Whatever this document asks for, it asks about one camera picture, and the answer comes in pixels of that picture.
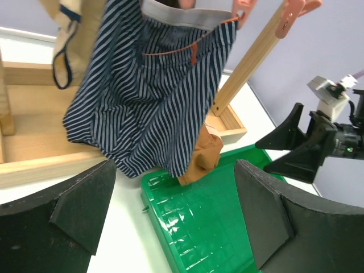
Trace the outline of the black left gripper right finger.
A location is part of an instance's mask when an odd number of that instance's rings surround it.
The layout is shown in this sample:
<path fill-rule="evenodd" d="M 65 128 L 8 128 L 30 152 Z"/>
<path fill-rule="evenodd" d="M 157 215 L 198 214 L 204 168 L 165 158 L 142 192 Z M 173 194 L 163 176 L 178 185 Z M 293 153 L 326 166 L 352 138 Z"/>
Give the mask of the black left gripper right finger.
<path fill-rule="evenodd" d="M 259 271 L 363 271 L 362 208 L 313 195 L 245 160 L 234 176 Z"/>

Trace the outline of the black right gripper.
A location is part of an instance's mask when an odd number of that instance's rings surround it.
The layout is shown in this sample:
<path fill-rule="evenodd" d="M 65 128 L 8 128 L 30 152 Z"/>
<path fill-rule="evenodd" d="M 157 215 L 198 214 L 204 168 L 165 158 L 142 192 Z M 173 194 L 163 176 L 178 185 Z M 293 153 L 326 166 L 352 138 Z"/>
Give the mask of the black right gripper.
<path fill-rule="evenodd" d="M 311 111 L 308 131 L 298 125 L 303 104 L 295 103 L 288 117 L 255 143 L 256 148 L 288 150 L 263 170 L 304 183 L 312 183 L 326 157 L 363 159 L 363 119 L 350 117 L 350 124 L 332 122 L 321 111 Z"/>

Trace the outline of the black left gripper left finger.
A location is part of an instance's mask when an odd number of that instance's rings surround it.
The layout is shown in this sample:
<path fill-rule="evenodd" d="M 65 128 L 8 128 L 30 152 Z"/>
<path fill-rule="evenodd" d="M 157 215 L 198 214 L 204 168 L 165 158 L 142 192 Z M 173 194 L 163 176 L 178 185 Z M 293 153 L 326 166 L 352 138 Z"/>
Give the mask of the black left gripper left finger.
<path fill-rule="evenodd" d="M 116 165 L 105 160 L 1 205 L 1 272 L 87 272 L 113 193 Z"/>

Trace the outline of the brown underwear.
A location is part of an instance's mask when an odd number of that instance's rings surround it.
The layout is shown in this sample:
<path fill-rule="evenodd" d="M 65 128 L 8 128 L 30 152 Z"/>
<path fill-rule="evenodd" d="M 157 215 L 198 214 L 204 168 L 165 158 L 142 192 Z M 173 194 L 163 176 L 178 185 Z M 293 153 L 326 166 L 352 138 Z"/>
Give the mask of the brown underwear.
<path fill-rule="evenodd" d="M 219 132 L 204 123 L 195 150 L 192 154 L 190 164 L 181 177 L 178 177 L 179 184 L 186 186 L 200 180 L 211 173 L 218 165 L 220 152 L 224 144 Z"/>

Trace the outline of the pink round clip hanger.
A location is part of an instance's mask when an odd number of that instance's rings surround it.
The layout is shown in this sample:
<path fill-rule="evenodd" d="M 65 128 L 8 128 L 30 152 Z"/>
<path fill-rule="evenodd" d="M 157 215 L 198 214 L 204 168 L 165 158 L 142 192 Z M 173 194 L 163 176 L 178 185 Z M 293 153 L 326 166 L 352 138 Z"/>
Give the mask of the pink round clip hanger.
<path fill-rule="evenodd" d="M 192 7 L 192 1 L 180 1 L 183 8 L 180 15 L 175 15 L 177 25 L 182 27 L 191 27 L 205 30 L 206 33 L 201 36 L 208 36 L 217 26 L 224 23 L 235 24 L 236 29 L 242 28 L 247 21 L 257 1 L 233 1 L 231 15 L 222 11 L 213 10 L 187 10 Z M 285 38 L 297 20 L 297 18 L 319 8 L 321 1 L 284 1 L 283 9 L 278 12 L 278 26 L 275 30 L 275 36 L 279 39 Z"/>

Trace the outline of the blue striped underwear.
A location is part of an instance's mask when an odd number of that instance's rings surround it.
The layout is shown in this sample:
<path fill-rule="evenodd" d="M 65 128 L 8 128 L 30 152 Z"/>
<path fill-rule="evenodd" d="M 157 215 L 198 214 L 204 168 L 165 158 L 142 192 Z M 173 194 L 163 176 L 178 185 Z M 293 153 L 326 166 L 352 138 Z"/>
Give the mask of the blue striped underwear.
<path fill-rule="evenodd" d="M 185 173 L 238 29 L 228 11 L 107 1 L 84 79 L 64 119 L 128 177 Z"/>

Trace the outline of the cream navy-trim underwear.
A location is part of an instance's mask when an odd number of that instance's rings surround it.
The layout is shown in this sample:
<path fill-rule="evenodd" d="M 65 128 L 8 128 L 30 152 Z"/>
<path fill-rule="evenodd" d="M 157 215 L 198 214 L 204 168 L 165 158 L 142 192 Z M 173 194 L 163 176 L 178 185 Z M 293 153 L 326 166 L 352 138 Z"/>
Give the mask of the cream navy-trim underwear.
<path fill-rule="evenodd" d="M 58 25 L 53 48 L 52 75 L 59 89 L 83 79 L 96 41 L 105 1 L 43 0 L 41 5 Z"/>

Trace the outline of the wooden hanger rack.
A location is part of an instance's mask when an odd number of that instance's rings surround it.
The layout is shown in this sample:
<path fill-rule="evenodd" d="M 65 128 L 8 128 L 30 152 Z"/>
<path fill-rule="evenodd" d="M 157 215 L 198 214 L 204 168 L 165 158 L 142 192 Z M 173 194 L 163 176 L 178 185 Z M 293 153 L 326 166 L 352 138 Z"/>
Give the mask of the wooden hanger rack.
<path fill-rule="evenodd" d="M 246 128 L 231 101 L 278 42 L 277 9 L 233 71 L 222 80 L 207 123 L 222 137 L 225 150 L 244 145 Z M 8 188 L 80 173 L 103 161 L 93 147 L 72 144 L 61 124 L 76 88 L 60 91 L 48 64 L 1 61 L 1 187 Z"/>

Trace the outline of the green plastic tray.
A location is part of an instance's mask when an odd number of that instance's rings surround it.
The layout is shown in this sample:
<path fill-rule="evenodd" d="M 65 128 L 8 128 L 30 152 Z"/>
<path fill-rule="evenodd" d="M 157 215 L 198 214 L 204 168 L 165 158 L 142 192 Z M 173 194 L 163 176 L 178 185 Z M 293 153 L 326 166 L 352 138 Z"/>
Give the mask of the green plastic tray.
<path fill-rule="evenodd" d="M 166 171 L 142 177 L 141 199 L 172 272 L 257 272 L 235 185 L 240 159 L 271 162 L 249 145 L 221 154 L 210 174 L 184 187 Z"/>

